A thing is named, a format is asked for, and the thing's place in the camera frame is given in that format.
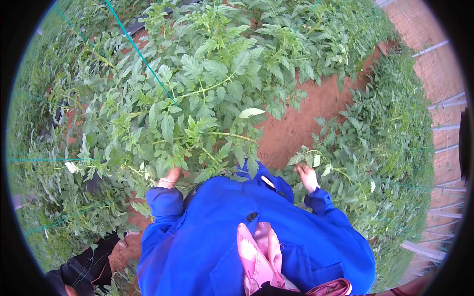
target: black button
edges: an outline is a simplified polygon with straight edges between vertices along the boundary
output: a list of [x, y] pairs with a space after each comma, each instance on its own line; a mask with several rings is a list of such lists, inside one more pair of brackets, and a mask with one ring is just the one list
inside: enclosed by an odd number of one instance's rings
[[253, 221], [257, 216], [258, 216], [258, 213], [257, 213], [257, 212], [252, 212], [252, 213], [250, 213], [250, 214], [247, 215], [247, 221], [251, 222], [251, 221]]

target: pink scarf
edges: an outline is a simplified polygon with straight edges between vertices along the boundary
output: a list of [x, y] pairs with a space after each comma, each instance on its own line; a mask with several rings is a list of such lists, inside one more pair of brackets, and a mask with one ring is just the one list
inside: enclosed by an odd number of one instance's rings
[[[282, 251], [280, 241], [270, 223], [259, 222], [252, 236], [245, 224], [237, 228], [237, 247], [244, 267], [244, 290], [246, 296], [256, 292], [265, 282], [273, 287], [299, 292], [300, 290], [282, 274]], [[352, 290], [345, 278], [335, 279], [314, 287], [306, 295], [342, 296]]]

